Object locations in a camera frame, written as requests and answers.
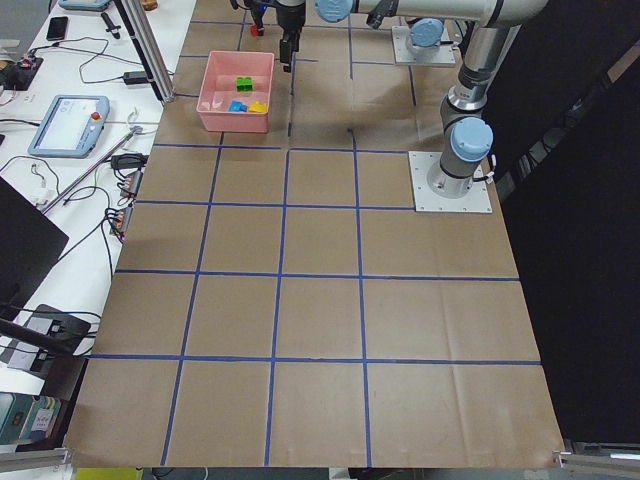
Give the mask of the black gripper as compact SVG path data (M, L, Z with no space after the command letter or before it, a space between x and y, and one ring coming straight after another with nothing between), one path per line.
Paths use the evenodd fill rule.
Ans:
M271 6L270 1L247 0L247 8L252 12L253 22L257 29L264 28L263 16Z
M277 23L284 34L279 41L279 61L286 73L292 72L293 57L299 51L299 34L305 21L305 0L277 1Z

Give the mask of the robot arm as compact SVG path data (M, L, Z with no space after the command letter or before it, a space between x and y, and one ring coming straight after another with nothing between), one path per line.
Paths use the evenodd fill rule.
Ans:
M431 190L445 198L461 198L475 181L474 172L490 156L493 133L480 119L487 89L498 70L511 29L534 18L544 1L316 1L317 14L337 23L350 14L365 14L376 29L386 17L468 20L475 24L463 56L458 80L443 98L440 114L444 148L427 174Z
M230 2L233 9L241 6L237 1ZM398 1L375 1L367 11L367 25L378 29L386 17L394 16ZM329 23L337 23L355 11L355 1L315 1L314 7L318 15ZM241 7L248 10L253 20L252 34L264 34L263 17L268 8L276 12L276 20L283 31L279 43L280 59L299 51L300 36L306 21L305 1L244 1ZM409 25L409 42L412 46L432 47L441 42L444 33L444 21L435 18L417 18L407 21Z

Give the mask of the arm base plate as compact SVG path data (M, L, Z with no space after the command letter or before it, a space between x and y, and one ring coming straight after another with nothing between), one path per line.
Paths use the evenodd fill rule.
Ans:
M391 38L396 65L447 68L456 65L454 43L450 40L447 30L444 30L440 42L428 47L412 44L408 26L393 26Z
M491 214L493 208L485 181L448 176L440 165L440 152L409 151L409 170L414 208L419 213Z

